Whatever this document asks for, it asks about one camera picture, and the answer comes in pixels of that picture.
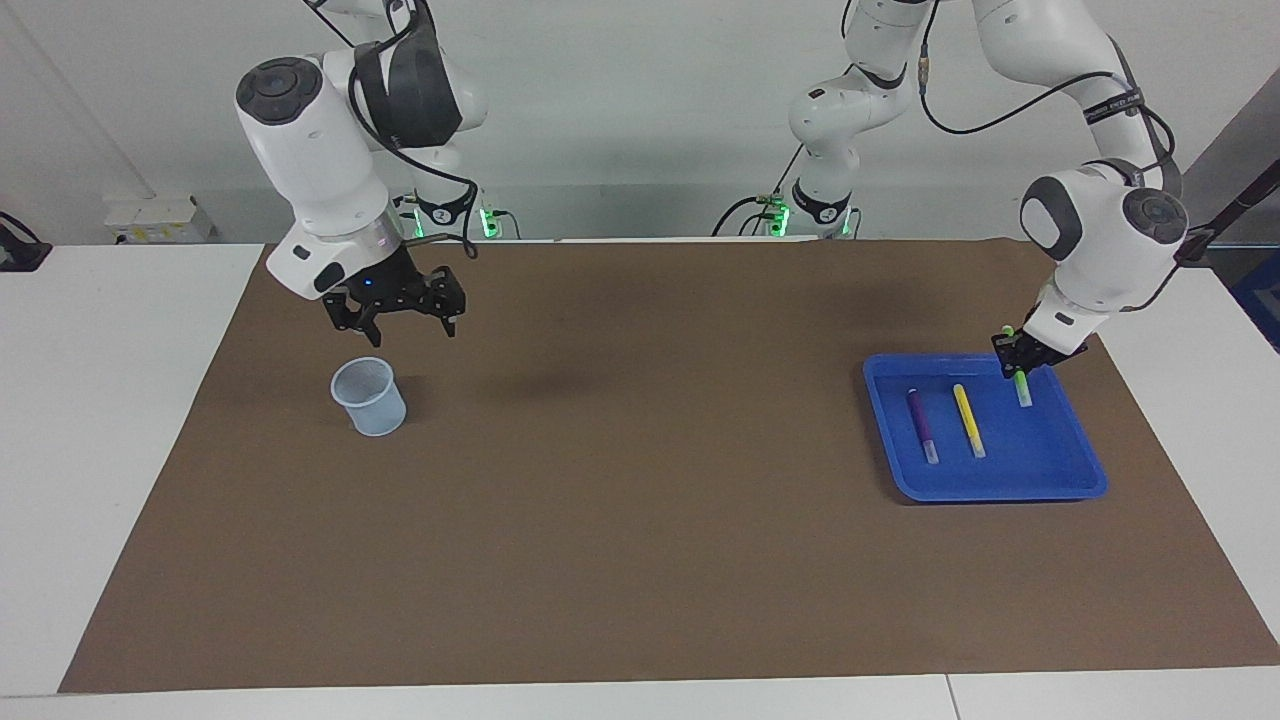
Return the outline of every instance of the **light blue cup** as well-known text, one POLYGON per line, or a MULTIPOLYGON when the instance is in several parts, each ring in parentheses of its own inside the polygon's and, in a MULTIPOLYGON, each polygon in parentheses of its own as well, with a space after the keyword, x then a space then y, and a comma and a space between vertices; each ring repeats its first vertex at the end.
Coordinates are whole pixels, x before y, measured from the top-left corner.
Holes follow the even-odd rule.
POLYGON ((404 421, 404 398, 396 387, 396 373, 380 357, 357 357, 338 368, 329 393, 362 436, 381 437, 404 421))

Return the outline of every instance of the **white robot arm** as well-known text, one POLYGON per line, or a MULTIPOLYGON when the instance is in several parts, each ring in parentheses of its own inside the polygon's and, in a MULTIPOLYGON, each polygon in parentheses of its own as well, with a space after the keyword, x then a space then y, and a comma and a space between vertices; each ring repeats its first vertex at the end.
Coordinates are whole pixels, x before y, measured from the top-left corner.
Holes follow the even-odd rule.
MULTIPOLYGON (((851 70, 792 104, 791 127, 808 158, 791 195, 819 234, 837 234, 849 213, 854 137, 905 110, 911 45, 938 1, 861 0, 847 28, 851 70)), ((973 9, 991 67, 1071 96, 1101 155, 1037 179, 1023 200, 1023 228, 1059 266, 1027 325, 993 338, 1012 375, 1070 357, 1108 316, 1147 301, 1175 268, 1188 223, 1172 149, 1161 145, 1155 124, 1167 127, 1147 109, 1119 46, 1082 0, 973 0, 973 9)), ((925 40, 916 82, 931 120, 956 135, 982 129, 955 131, 933 118, 924 101, 928 61, 925 40)))
POLYGON ((436 199, 451 213, 449 222, 438 224, 461 227, 460 236, 433 237, 462 240, 470 255, 466 223, 479 188, 451 172, 456 158, 431 160, 448 155, 453 135, 477 127, 488 113, 484 99, 440 53, 424 0, 384 1, 399 23, 389 41, 319 60, 269 60, 250 70, 236 92, 250 145, 296 219, 268 258, 268 269, 300 296, 323 297, 337 329, 361 332, 374 346, 381 343, 375 316, 398 310, 435 315, 452 337, 466 295, 449 268, 422 275, 413 266, 367 142, 375 140, 415 165, 421 202, 436 199), (393 5, 401 9, 393 13, 393 5), (421 187, 426 178, 429 191, 421 187))

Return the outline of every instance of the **purple marker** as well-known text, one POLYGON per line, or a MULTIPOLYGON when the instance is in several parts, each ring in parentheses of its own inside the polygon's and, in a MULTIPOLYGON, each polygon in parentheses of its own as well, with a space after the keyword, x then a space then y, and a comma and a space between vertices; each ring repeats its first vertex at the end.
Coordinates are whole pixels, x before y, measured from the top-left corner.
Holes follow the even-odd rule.
POLYGON ((924 459, 929 465, 938 464, 938 446, 933 445, 933 433, 929 432, 929 420, 924 416, 924 404, 920 402, 920 393, 914 387, 906 391, 906 405, 911 409, 911 421, 915 423, 915 434, 924 447, 924 459))

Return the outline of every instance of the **blue tray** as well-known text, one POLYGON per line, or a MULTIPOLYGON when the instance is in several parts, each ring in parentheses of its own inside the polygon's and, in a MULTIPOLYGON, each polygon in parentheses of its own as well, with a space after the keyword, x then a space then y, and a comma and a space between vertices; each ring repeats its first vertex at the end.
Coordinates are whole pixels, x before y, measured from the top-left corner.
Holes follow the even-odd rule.
POLYGON ((1107 475, 1051 368, 1028 375, 1032 407, 995 355, 876 355, 863 365, 893 482, 919 502, 1088 500, 1107 475), (969 448, 951 387, 969 395, 987 457, 969 448), (929 465, 911 423, 906 392, 916 388, 941 462, 929 465))

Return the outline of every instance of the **table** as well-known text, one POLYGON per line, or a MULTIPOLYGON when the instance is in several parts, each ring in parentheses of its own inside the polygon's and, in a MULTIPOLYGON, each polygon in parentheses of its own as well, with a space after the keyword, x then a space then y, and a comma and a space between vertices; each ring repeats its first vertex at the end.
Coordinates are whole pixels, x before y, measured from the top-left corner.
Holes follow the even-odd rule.
MULTIPOLYGON (((61 247, 0 278, 0 717, 433 714, 1256 717, 1280 667, 40 697, 54 692, 261 246, 61 247), (100 383, 97 378, 111 378, 100 383), (88 482, 83 468, 95 468, 88 482)), ((1208 270, 1102 333, 1267 621, 1280 628, 1280 357, 1208 270), (1248 378, 1249 382, 1240 382, 1248 378)))

